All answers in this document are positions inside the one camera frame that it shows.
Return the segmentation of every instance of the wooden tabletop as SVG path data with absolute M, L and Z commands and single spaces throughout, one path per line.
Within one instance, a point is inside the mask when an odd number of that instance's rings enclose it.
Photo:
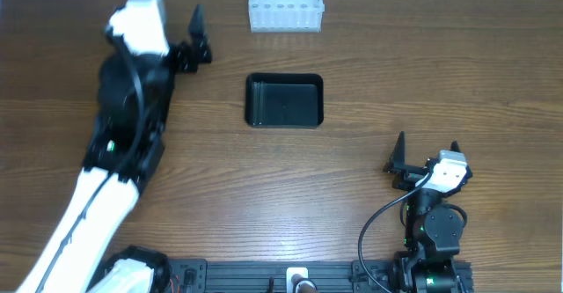
M 31 270 L 75 188 L 94 116 L 102 29 L 127 0 L 0 0 L 0 289 Z M 250 33 L 247 0 L 165 0 L 170 41 L 204 4 L 215 60 L 176 78 L 166 152 L 109 253 L 357 259 L 360 229 L 402 193 L 382 173 L 458 140 L 474 178 L 449 201 L 469 223 L 477 291 L 559 292 L 563 0 L 325 0 L 322 33 Z M 252 72 L 318 73 L 314 130 L 244 121 Z M 403 248 L 398 208 L 366 235 Z

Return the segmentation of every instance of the white plastic container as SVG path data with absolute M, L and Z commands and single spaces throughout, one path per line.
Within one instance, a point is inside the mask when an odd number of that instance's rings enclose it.
M 319 33 L 323 0 L 248 0 L 253 33 Z

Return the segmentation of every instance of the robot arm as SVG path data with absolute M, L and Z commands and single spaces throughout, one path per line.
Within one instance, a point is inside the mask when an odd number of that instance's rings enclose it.
M 111 17 L 106 36 L 118 54 L 100 69 L 101 108 L 75 193 L 18 292 L 87 290 L 109 240 L 137 203 L 164 153 L 161 135 L 175 74 L 195 72 L 198 63 L 211 62 L 202 20 L 198 5 L 189 27 L 197 42 L 192 47 L 167 42 L 163 0 L 128 0 Z M 120 260 L 110 272 L 113 276 L 92 291 L 148 292 L 155 284 L 155 271 L 165 272 L 166 257 L 154 259 L 141 254 Z M 167 281 L 157 285 L 163 289 Z

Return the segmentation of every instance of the wooden table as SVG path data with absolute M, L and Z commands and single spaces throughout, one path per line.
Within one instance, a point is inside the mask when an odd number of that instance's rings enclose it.
M 126 0 L 1 0 L 0 289 L 30 271 L 71 197 L 98 110 L 102 29 Z M 215 60 L 178 76 L 157 174 L 108 248 L 174 258 L 343 260 L 401 192 L 381 172 L 463 146 L 474 178 L 459 259 L 477 291 L 558 292 L 563 202 L 563 0 L 325 0 L 322 33 L 252 34 L 247 0 L 165 0 L 168 38 L 204 4 Z M 245 78 L 325 80 L 315 130 L 254 129 Z M 368 258 L 402 249 L 398 208 Z

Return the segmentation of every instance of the black tray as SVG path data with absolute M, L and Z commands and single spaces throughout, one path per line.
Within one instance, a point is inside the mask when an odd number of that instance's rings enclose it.
M 246 79 L 245 119 L 256 128 L 316 128 L 324 119 L 323 78 L 252 73 Z

